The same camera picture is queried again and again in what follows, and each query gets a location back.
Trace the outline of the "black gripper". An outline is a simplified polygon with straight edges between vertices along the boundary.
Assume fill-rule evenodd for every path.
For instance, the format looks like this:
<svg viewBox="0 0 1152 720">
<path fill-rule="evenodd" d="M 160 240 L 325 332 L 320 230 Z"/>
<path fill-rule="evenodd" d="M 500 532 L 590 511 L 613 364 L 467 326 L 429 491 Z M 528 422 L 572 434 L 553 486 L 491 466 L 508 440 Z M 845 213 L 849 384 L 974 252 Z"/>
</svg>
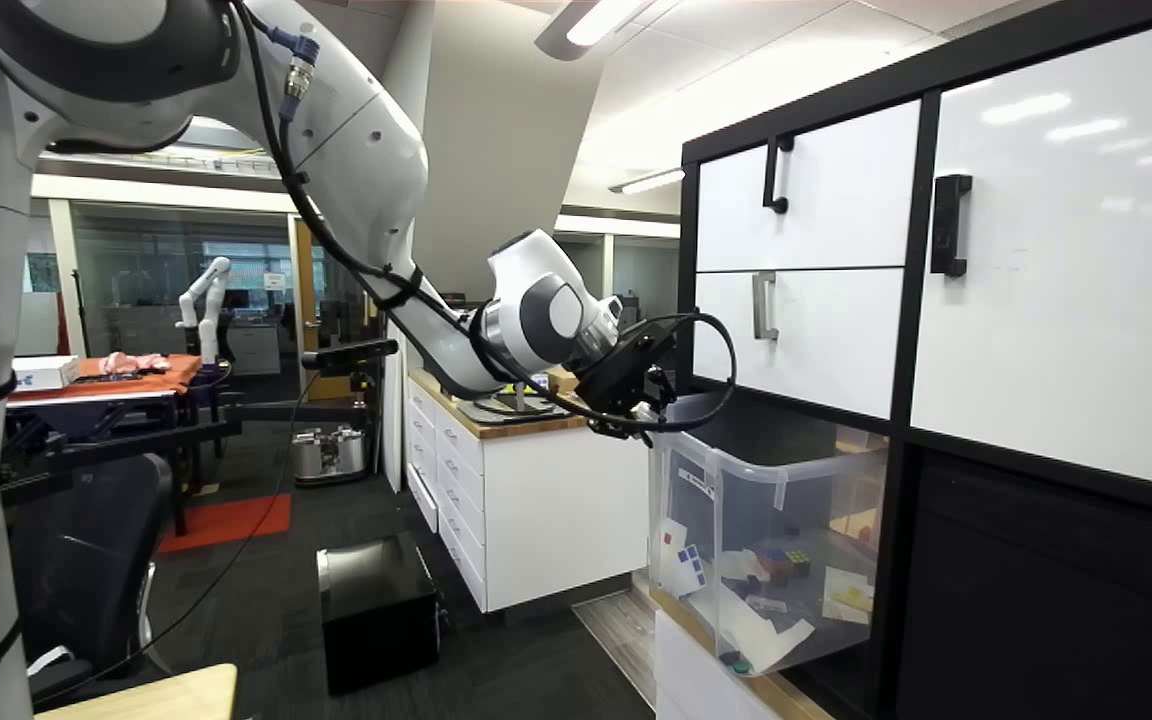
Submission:
<svg viewBox="0 0 1152 720">
<path fill-rule="evenodd" d="M 677 345 L 677 319 L 633 322 L 605 356 L 579 369 L 579 399 L 596 410 L 633 410 L 635 402 L 663 410 L 677 399 L 677 384 L 663 370 Z"/>
</svg>

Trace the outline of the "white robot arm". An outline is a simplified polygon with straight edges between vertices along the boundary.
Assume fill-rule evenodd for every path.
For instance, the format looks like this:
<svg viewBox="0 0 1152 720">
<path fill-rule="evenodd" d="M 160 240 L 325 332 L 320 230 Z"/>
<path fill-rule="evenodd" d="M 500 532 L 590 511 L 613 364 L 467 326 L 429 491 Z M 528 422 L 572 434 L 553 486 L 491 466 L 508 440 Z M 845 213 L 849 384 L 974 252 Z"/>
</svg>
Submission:
<svg viewBox="0 0 1152 720">
<path fill-rule="evenodd" d="M 649 364 L 550 230 L 531 227 L 490 255 L 496 288 L 480 307 L 444 303 L 413 255 L 429 185 L 419 127 L 300 0 L 0 0 L 0 444 L 38 164 L 63 148 L 165 148 L 199 116 L 275 159 L 295 217 L 444 386 L 490 396 L 569 369 L 592 427 L 644 434 L 659 422 Z M 27 715 L 0 504 L 0 720 Z"/>
</svg>

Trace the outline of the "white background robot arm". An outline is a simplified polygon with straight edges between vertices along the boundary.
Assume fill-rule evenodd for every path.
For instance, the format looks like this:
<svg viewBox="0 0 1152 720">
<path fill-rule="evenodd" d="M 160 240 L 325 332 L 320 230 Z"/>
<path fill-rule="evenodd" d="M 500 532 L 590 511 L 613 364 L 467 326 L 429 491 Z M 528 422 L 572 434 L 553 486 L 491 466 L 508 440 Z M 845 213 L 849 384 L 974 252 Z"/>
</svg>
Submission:
<svg viewBox="0 0 1152 720">
<path fill-rule="evenodd" d="M 224 288 L 227 288 L 227 260 L 215 255 L 181 295 L 181 332 L 196 337 L 196 356 L 205 364 L 221 358 L 221 307 L 224 307 Z"/>
</svg>

